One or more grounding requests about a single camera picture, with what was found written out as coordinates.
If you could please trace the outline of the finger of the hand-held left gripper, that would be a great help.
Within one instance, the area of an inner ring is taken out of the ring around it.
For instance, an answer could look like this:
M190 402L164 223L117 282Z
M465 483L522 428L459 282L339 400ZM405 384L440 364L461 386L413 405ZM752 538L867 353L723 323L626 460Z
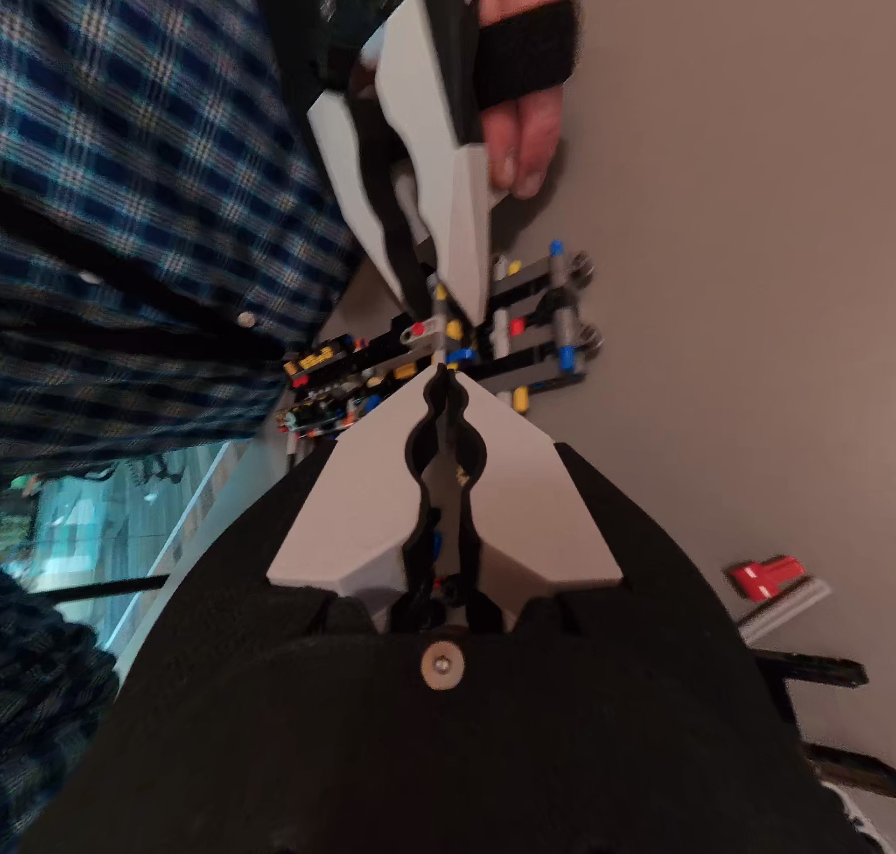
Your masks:
M416 177L442 285L474 326L491 286L489 183L476 100L476 3L403 0L385 23L375 89Z
M410 315L428 315L427 290L422 306L412 307L390 261L384 224L365 189L357 129L346 98L337 91L323 91L308 109L308 123L342 217L357 242L399 304Z

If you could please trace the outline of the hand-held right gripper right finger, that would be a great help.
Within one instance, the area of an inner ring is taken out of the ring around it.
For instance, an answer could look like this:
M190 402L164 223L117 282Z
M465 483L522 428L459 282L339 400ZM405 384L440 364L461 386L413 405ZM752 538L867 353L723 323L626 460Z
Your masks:
M463 372L449 372L461 492L452 584L469 629L502 633L532 600L623 581L553 439Z

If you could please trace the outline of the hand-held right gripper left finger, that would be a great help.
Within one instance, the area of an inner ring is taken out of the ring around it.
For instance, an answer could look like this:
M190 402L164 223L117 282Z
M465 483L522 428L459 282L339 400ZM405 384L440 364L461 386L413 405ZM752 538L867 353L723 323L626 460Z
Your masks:
M360 601L378 630L409 591L405 547L425 531L442 368L428 367L331 450L267 571L270 584Z

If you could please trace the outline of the lego car chassis assembly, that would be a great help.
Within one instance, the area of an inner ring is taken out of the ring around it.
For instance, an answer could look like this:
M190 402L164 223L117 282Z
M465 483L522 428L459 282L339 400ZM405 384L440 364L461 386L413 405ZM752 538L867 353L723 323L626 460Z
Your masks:
M563 242L550 254L521 268L500 259L494 265L485 321L474 326L461 318L447 295L446 364L442 368L442 412L438 416L439 451L424 473L430 497L425 531L405 547L409 591L391 607L392 623L411 623L426 614L430 602L460 609L452 584L459 571L458 536L461 492L466 477L456 460L454 424L449 406L449 372L463 372L521 416L532 392L574 385L584 378L583 361L593 358L602 339L582 322L579 292L592 278L588 255L566 254ZM284 430L297 438L332 444L432 365L433 336L423 356L399 364L397 358L321 387L297 388L296 406L280 413Z

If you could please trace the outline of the red lego connector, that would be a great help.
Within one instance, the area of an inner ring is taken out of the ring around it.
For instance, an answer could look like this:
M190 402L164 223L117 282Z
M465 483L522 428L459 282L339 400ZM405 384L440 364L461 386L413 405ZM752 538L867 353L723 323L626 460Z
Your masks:
M763 603L775 599L783 587L804 578L805 568L795 557L777 556L737 565L728 569L727 575L745 599Z

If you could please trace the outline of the person's left hand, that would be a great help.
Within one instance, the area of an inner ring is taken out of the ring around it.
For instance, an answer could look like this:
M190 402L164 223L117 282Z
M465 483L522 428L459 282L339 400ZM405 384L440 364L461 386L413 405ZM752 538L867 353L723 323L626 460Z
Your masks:
M479 0L483 27L558 0ZM481 115L494 188L528 200L542 188L563 122L564 89L536 91Z

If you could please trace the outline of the person's torso plaid shirt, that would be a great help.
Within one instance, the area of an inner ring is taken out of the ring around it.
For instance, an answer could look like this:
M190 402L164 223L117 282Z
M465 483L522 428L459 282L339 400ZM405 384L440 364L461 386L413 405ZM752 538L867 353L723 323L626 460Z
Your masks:
M357 247L256 0L2 0L2 484L248 438Z

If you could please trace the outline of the black metal bar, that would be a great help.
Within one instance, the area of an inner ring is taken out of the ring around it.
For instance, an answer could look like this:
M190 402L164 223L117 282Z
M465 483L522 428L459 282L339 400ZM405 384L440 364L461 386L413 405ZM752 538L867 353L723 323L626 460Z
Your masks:
M96 599L112 599L148 591L159 591L165 586L169 577L169 574L156 574L116 581L82 584L55 590L34 591L31 594L43 597L55 605Z

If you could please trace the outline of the black u-shaped lego bracket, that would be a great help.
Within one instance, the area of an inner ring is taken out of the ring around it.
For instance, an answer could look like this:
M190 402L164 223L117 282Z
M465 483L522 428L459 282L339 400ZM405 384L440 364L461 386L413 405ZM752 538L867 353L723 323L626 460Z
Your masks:
M789 681L800 681L858 689L869 682L866 668L846 658L757 649L752 654L779 717L795 731L802 754L815 775L822 781L894 799L894 767L872 756L802 738L788 688Z

